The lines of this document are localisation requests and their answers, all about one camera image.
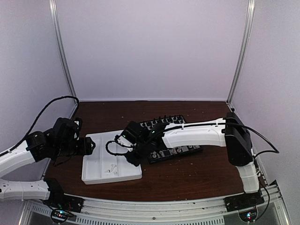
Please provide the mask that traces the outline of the white plastic compartment tray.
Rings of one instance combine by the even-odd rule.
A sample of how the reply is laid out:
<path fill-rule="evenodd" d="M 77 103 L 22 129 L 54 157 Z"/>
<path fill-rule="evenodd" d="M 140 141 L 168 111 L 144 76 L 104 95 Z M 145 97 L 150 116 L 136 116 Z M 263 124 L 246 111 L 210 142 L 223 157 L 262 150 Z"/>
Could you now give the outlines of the white plastic compartment tray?
<path fill-rule="evenodd" d="M 93 153 L 83 157 L 81 178 L 86 185 L 142 178 L 143 173 L 140 166 L 135 167 L 127 162 L 124 156 L 113 156 L 106 151 L 106 143 L 114 140 L 115 136 L 119 134 L 121 134 L 121 130 L 86 135 L 96 144 Z M 113 172 L 110 171 L 111 164 L 117 165 Z"/>

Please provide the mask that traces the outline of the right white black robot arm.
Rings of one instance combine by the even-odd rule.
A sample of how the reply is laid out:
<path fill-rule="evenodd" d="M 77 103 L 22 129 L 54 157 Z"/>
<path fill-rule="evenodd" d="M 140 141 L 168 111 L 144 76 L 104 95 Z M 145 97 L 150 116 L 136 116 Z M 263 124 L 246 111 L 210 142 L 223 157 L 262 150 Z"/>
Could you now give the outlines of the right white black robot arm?
<path fill-rule="evenodd" d="M 152 152 L 183 146 L 225 147 L 229 163 L 239 172 L 244 193 L 240 203 L 250 207 L 258 200 L 259 179 L 252 154 L 250 133 L 234 113 L 227 117 L 196 123 L 157 122 L 149 129 L 131 121 L 117 137 L 117 143 L 128 149 L 129 163 L 138 166 Z"/>

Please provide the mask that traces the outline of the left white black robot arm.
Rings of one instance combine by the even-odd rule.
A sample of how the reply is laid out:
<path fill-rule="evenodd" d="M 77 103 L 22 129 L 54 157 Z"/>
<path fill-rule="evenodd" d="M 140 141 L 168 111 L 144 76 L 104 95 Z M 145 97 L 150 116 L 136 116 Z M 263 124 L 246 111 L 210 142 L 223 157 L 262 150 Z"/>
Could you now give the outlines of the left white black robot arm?
<path fill-rule="evenodd" d="M 46 158 L 55 161 L 58 157 L 87 156 L 93 153 L 96 144 L 90 137 L 80 137 L 82 120 L 58 118 L 53 128 L 26 135 L 20 143 L 0 154 L 1 177 L 23 166 Z M 53 203 L 57 208 L 67 204 L 67 197 L 55 179 L 38 181 L 0 180 L 0 200 L 38 199 Z"/>

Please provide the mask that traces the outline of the black grey chess board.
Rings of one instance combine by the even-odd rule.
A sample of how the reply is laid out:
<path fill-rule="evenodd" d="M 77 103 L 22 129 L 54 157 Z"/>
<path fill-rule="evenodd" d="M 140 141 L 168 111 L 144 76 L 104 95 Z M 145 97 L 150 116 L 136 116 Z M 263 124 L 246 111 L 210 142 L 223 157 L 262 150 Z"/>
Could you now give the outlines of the black grey chess board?
<path fill-rule="evenodd" d="M 155 125 L 158 125 L 161 122 L 183 124 L 183 123 L 185 123 L 185 119 L 184 119 L 183 115 L 174 115 L 174 116 L 169 116 L 169 117 L 167 117 L 165 115 L 164 118 L 159 117 L 158 119 L 143 121 L 140 123 L 140 125 L 142 126 L 142 128 L 146 128 L 147 130 L 151 131 L 151 129 L 154 128 Z M 193 149 L 189 149 L 188 148 L 189 145 L 179 146 L 179 144 L 183 143 L 183 142 L 178 142 L 178 141 L 169 142 L 169 140 L 170 140 L 170 138 L 164 140 L 164 143 L 166 145 L 166 147 L 164 149 L 160 148 L 160 149 L 157 149 L 154 151 L 157 153 L 156 158 L 152 157 L 153 152 L 151 152 L 147 156 L 148 162 L 150 164 L 163 162 L 163 161 L 175 158 L 175 157 L 183 157 L 185 155 L 203 152 L 203 149 L 204 149 L 204 147 L 200 146 L 200 145 L 192 145 Z M 178 153 L 177 152 L 178 148 L 181 148 L 182 152 Z M 172 149 L 176 149 L 176 154 L 172 154 L 172 152 L 171 152 Z M 160 157 L 160 155 L 159 155 L 160 151 L 163 152 L 164 157 Z"/>

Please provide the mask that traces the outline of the white piece in tray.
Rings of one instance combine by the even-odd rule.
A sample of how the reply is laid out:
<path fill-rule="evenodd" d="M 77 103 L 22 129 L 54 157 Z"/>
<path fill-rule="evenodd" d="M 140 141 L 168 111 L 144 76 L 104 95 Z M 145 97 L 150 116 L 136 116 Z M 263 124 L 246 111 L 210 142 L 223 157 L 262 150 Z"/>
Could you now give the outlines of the white piece in tray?
<path fill-rule="evenodd" d="M 111 169 L 110 169 L 110 171 L 111 172 L 113 172 L 114 171 L 114 169 L 117 167 L 117 165 L 116 164 L 111 164 Z"/>

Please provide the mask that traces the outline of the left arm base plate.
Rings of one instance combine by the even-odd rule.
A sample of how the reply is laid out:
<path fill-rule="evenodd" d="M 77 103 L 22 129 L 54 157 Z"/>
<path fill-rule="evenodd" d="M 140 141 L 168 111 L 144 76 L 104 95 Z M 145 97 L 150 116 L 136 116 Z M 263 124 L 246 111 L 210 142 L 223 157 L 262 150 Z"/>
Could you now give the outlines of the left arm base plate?
<path fill-rule="evenodd" d="M 68 212 L 80 213 L 83 207 L 84 199 L 80 197 L 74 197 L 70 195 L 64 195 L 61 199 L 43 200 L 43 203 L 53 209 L 62 209 Z"/>

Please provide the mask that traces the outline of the front aluminium rail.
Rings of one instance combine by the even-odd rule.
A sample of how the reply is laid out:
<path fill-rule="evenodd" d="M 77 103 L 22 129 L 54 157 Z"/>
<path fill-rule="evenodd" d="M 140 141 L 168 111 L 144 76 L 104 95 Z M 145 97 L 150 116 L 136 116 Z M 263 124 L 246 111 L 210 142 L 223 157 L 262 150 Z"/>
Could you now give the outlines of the front aluminium rail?
<path fill-rule="evenodd" d="M 66 225 L 245 225 L 242 216 L 257 210 L 255 225 L 289 225 L 278 185 L 262 190 L 265 202 L 254 207 L 229 211 L 225 195 L 206 199 L 137 202 L 85 197 L 82 211 L 64 222 Z"/>

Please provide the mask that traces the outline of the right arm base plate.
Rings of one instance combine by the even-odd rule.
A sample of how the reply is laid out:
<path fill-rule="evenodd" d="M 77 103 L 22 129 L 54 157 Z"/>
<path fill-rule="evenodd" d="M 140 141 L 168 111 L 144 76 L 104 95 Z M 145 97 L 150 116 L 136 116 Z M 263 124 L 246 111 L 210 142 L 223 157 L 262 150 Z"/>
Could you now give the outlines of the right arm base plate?
<path fill-rule="evenodd" d="M 228 212 L 242 210 L 254 207 L 258 204 L 264 203 L 264 198 L 259 193 L 240 194 L 224 199 L 225 207 Z"/>

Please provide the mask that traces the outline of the left aluminium frame post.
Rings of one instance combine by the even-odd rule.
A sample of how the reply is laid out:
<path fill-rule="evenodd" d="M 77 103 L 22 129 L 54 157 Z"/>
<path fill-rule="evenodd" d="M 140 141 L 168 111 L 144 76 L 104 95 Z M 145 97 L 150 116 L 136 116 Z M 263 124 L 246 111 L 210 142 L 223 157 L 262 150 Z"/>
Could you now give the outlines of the left aluminium frame post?
<path fill-rule="evenodd" d="M 60 61 L 61 61 L 62 69 L 63 69 L 63 74 L 66 79 L 70 94 L 73 97 L 77 97 L 75 88 L 74 88 L 74 84 L 73 84 L 73 81 L 72 81 L 72 78 L 70 75 L 69 66 L 68 66 L 65 49 L 64 49 L 64 45 L 63 45 L 56 0 L 49 0 L 49 7 L 50 7 L 50 13 L 51 13 L 51 17 L 52 17 L 53 26 L 54 26 L 54 32 L 55 32 L 55 36 L 56 36 L 59 57 L 60 57 Z"/>

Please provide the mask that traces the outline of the aluminium frame post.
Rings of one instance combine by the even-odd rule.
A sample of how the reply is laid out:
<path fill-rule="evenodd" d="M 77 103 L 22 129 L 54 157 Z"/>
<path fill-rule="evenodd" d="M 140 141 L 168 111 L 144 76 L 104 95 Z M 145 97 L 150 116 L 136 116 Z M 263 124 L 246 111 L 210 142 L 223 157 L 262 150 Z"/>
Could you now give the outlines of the aluminium frame post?
<path fill-rule="evenodd" d="M 74 84 L 73 84 L 73 81 L 72 81 L 72 78 L 70 75 L 69 66 L 68 66 L 65 49 L 64 49 L 64 45 L 63 45 L 56 0 L 49 0 L 49 7 L 50 7 L 50 13 L 51 13 L 51 17 L 52 17 L 53 26 L 54 26 L 54 32 L 55 32 L 55 36 L 56 36 L 59 57 L 60 57 L 60 61 L 61 61 L 62 69 L 63 69 L 63 74 L 66 79 L 70 94 L 73 97 L 77 97 L 75 88 L 74 88 Z"/>
<path fill-rule="evenodd" d="M 238 81 L 242 72 L 244 60 L 246 57 L 247 47 L 251 36 L 251 31 L 253 27 L 253 20 L 255 15 L 255 0 L 249 0 L 248 1 L 248 7 L 247 7 L 247 14 L 245 19 L 245 26 L 243 31 L 243 37 L 240 47 L 240 53 L 237 60 L 236 69 L 234 72 L 234 77 L 232 80 L 231 88 L 227 97 L 227 104 L 230 107 L 233 107 L 233 97 L 235 94 L 235 91 L 237 89 Z"/>

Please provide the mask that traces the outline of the right aluminium frame post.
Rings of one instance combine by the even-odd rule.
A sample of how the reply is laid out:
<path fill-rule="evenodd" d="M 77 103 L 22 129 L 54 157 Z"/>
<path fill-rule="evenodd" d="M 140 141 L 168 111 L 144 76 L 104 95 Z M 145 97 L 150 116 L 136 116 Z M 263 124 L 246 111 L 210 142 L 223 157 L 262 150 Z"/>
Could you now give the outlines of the right aluminium frame post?
<path fill-rule="evenodd" d="M 245 19 L 245 26 L 243 31 L 243 37 L 240 47 L 240 53 L 237 60 L 236 69 L 234 72 L 234 77 L 232 80 L 231 88 L 227 97 L 227 104 L 230 107 L 233 107 L 233 97 L 235 94 L 235 91 L 237 89 L 238 81 L 242 72 L 244 60 L 246 57 L 247 47 L 251 36 L 251 31 L 253 27 L 253 20 L 255 15 L 255 0 L 249 0 L 248 1 L 248 7 L 247 7 L 247 14 Z"/>

